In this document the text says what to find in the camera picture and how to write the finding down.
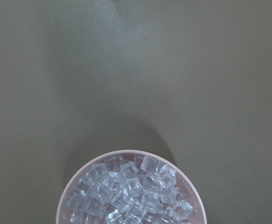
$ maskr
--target pink bowl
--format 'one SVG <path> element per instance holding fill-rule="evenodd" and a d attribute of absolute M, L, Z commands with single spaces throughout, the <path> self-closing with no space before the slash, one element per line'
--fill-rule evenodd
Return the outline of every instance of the pink bowl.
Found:
<path fill-rule="evenodd" d="M 83 176 L 86 173 L 86 171 L 90 168 L 92 164 L 100 163 L 106 158 L 114 156 L 114 155 L 121 155 L 123 158 L 129 159 L 129 160 L 133 160 L 133 158 L 136 155 L 149 155 L 171 166 L 176 171 L 177 186 L 186 192 L 187 201 L 193 206 L 193 212 L 187 221 L 191 224 L 207 224 L 206 213 L 203 208 L 203 204 L 200 199 L 200 196 L 198 195 L 197 190 L 195 189 L 193 184 L 190 182 L 188 177 L 186 177 L 186 175 L 183 174 L 182 171 L 180 171 L 176 166 L 174 166 L 169 161 L 157 155 L 144 152 L 144 151 L 138 151 L 138 150 L 120 150 L 120 151 L 106 153 L 91 160 L 86 165 L 84 165 L 80 170 L 78 170 L 78 172 L 68 182 L 68 184 L 66 185 L 61 195 L 58 209 L 57 209 L 57 214 L 56 214 L 56 224 L 72 224 L 71 222 L 64 220 L 64 217 L 69 215 L 69 210 L 65 207 L 65 203 L 69 194 L 73 190 L 75 183 L 81 176 Z"/>

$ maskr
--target bowl rim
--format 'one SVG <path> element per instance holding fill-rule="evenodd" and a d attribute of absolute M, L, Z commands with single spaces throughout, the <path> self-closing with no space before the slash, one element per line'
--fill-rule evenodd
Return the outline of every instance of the bowl rim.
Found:
<path fill-rule="evenodd" d="M 117 151 L 112 151 L 112 152 L 108 152 L 108 153 L 105 153 L 105 154 L 102 154 L 98 157 L 95 157 L 94 159 L 90 160 L 88 163 L 86 163 L 84 166 L 82 166 L 73 176 L 72 178 L 69 180 L 69 182 L 67 183 L 65 189 L 63 190 L 63 193 L 59 199 L 59 203 L 58 203 L 58 208 L 57 208 L 57 213 L 56 213 L 56 224 L 59 224 L 59 217 L 60 217 L 60 210 L 61 210 L 61 204 L 62 204 L 62 201 L 64 199 L 64 196 L 66 194 L 66 192 L 68 191 L 68 188 L 70 187 L 71 183 L 73 182 L 73 180 L 78 176 L 80 175 L 80 173 L 85 169 L 85 167 L 89 166 L 90 164 L 92 163 L 95 163 L 97 160 L 100 160 L 104 157 L 107 157 L 107 156 L 110 156 L 110 155 L 116 155 L 116 154 L 123 154 L 123 153 L 136 153 L 136 154 L 143 154 L 143 155 L 150 155 L 154 158 L 157 158 L 165 163 L 167 163 L 168 165 L 170 165 L 172 168 L 174 168 L 176 170 L 176 172 L 178 172 L 187 182 L 188 184 L 190 185 L 190 187 L 193 189 L 198 201 L 199 201 L 199 204 L 201 206 L 201 211 L 202 211 L 202 215 L 203 215 L 203 220 L 204 220 L 204 224 L 207 224 L 207 216 L 206 216 L 206 212 L 205 212 L 205 208 L 203 207 L 203 204 L 202 204 L 202 201 L 201 201 L 201 198 L 196 190 L 196 188 L 194 187 L 194 185 L 191 183 L 191 181 L 189 180 L 189 178 L 179 169 L 177 168 L 175 165 L 173 165 L 171 162 L 169 162 L 168 160 L 158 156 L 158 155 L 155 155 L 153 153 L 149 153 L 149 152 L 145 152 L 145 151 L 140 151 L 140 150 L 117 150 Z"/>

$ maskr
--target ice cube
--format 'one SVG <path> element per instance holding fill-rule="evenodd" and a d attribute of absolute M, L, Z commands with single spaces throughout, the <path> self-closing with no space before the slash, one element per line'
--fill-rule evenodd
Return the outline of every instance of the ice cube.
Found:
<path fill-rule="evenodd" d="M 112 156 L 104 160 L 107 170 L 115 172 L 119 172 L 121 170 L 121 162 L 121 156 Z"/>
<path fill-rule="evenodd" d="M 144 217 L 142 218 L 142 223 L 143 224 L 158 224 L 159 220 L 161 217 L 163 217 L 164 212 L 163 210 L 161 210 L 162 212 L 156 212 L 156 213 L 151 213 L 151 212 L 146 212 L 146 214 L 144 215 Z"/>
<path fill-rule="evenodd" d="M 109 213 L 113 212 L 115 207 L 111 204 L 111 202 L 106 204 L 106 207 L 104 210 L 102 210 L 102 214 L 108 215 Z"/>
<path fill-rule="evenodd" d="M 131 206 L 132 202 L 130 200 L 124 200 L 122 195 L 117 194 L 113 197 L 111 204 L 117 208 L 121 213 L 126 212 Z"/>
<path fill-rule="evenodd" d="M 177 197 L 177 188 L 163 188 L 161 192 L 161 201 L 163 203 L 167 203 L 169 205 L 173 205 L 175 203 L 175 199 Z"/>
<path fill-rule="evenodd" d="M 138 169 L 134 165 L 134 162 L 130 161 L 126 164 L 121 165 L 121 173 L 125 178 L 135 177 L 138 173 Z"/>
<path fill-rule="evenodd" d="M 141 189 L 142 185 L 138 178 L 127 179 L 122 188 L 122 196 L 126 200 L 132 197 L 136 197 Z"/>
<path fill-rule="evenodd" d="M 83 176 L 78 179 L 78 182 L 75 186 L 75 189 L 80 192 L 83 196 L 86 196 L 91 188 L 91 184 L 89 183 L 89 179 L 87 176 Z"/>
<path fill-rule="evenodd" d="M 184 191 L 182 191 L 180 188 L 177 188 L 177 198 L 175 199 L 176 201 L 181 201 L 186 199 L 186 193 Z"/>
<path fill-rule="evenodd" d="M 158 214 L 159 216 L 163 216 L 165 214 L 165 210 L 160 208 L 160 206 L 158 206 L 158 208 L 156 209 L 156 214 Z"/>
<path fill-rule="evenodd" d="M 186 201 L 176 201 L 172 206 L 174 217 L 181 221 L 188 219 L 193 211 L 193 207 Z"/>
<path fill-rule="evenodd" d="M 143 208 L 151 213 L 156 213 L 160 195 L 150 190 L 144 190 L 141 197 Z"/>
<path fill-rule="evenodd" d="M 124 179 L 118 172 L 108 172 L 107 176 L 103 180 L 103 184 L 106 185 L 110 191 L 118 193 L 124 184 Z"/>
<path fill-rule="evenodd" d="M 165 188 L 171 188 L 172 186 L 177 184 L 177 181 L 175 178 L 175 171 L 167 164 L 165 164 L 160 169 L 160 179 Z"/>
<path fill-rule="evenodd" d="M 174 218 L 174 212 L 172 211 L 171 207 L 167 207 L 165 210 L 165 214 L 160 219 L 161 224 L 178 224 L 178 220 Z"/>
<path fill-rule="evenodd" d="M 99 164 L 93 164 L 90 167 L 89 170 L 89 178 L 92 179 L 93 182 L 99 182 L 102 180 L 107 173 L 106 165 L 104 163 L 99 163 Z"/>
<path fill-rule="evenodd" d="M 81 197 L 77 206 L 74 208 L 72 212 L 72 216 L 70 218 L 71 222 L 79 222 L 85 217 L 85 207 L 87 206 L 87 198 Z"/>
<path fill-rule="evenodd" d="M 77 192 L 72 192 L 67 200 L 67 202 L 65 203 L 65 206 L 68 209 L 73 210 L 79 203 L 80 199 L 81 199 L 81 195 Z"/>
<path fill-rule="evenodd" d="M 128 162 L 131 162 L 131 160 L 128 160 L 128 159 L 123 158 L 123 159 L 121 160 L 121 165 L 126 164 L 126 163 L 128 163 Z"/>
<path fill-rule="evenodd" d="M 145 215 L 146 211 L 144 210 L 142 204 L 137 200 L 134 199 L 133 204 L 126 212 L 127 218 L 142 218 Z"/>
<path fill-rule="evenodd" d="M 145 179 L 145 175 L 144 174 L 138 174 L 137 177 L 138 177 L 140 183 L 143 184 L 143 181 Z"/>
<path fill-rule="evenodd" d="M 167 207 L 168 207 L 168 204 L 167 204 L 167 203 L 162 203 L 162 202 L 161 202 L 161 203 L 158 205 L 157 212 L 159 212 L 160 210 L 162 210 L 162 212 L 164 213 Z"/>
<path fill-rule="evenodd" d="M 160 169 L 163 165 L 164 163 L 161 160 L 146 155 L 143 158 L 140 169 L 142 169 L 143 171 L 147 173 L 152 173 L 153 175 L 157 175 L 159 174 Z"/>
<path fill-rule="evenodd" d="M 82 220 L 82 222 L 79 222 L 77 224 L 101 224 L 102 217 L 93 216 L 91 214 L 87 214 L 86 220 Z"/>
<path fill-rule="evenodd" d="M 106 224 L 106 215 L 97 217 L 96 222 L 91 224 Z"/>
<path fill-rule="evenodd" d="M 71 216 L 72 216 L 72 210 L 65 209 L 62 214 L 62 219 L 68 222 L 70 221 Z"/>
<path fill-rule="evenodd" d="M 111 201 L 115 192 L 110 191 L 110 189 L 106 185 L 98 183 L 95 186 L 93 194 L 102 204 L 105 204 Z"/>
<path fill-rule="evenodd" d="M 126 218 L 123 222 L 124 224 L 142 224 L 141 219 L 137 217 Z"/>
<path fill-rule="evenodd" d="M 137 197 L 134 197 L 134 198 L 137 199 L 138 201 L 141 201 L 142 195 L 143 195 L 143 188 L 139 191 Z"/>
<path fill-rule="evenodd" d="M 143 180 L 143 188 L 158 193 L 163 189 L 163 186 L 159 176 L 148 173 Z"/>
<path fill-rule="evenodd" d="M 118 209 L 106 216 L 107 224 L 123 224 L 123 218 Z"/>
<path fill-rule="evenodd" d="M 140 169 L 141 163 L 143 161 L 144 156 L 143 155 L 137 155 L 134 157 L 134 164 L 137 167 L 137 169 Z"/>
<path fill-rule="evenodd" d="M 93 216 L 99 216 L 105 209 L 106 204 L 103 205 L 96 197 L 87 197 L 87 206 L 85 211 Z"/>

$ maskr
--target gray surface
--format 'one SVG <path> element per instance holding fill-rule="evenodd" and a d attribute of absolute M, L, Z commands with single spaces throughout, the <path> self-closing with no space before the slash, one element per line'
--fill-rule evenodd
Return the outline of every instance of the gray surface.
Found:
<path fill-rule="evenodd" d="M 54 223 L 127 148 L 180 167 L 208 223 L 272 223 L 272 1 L 0 1 L 0 224 Z"/>

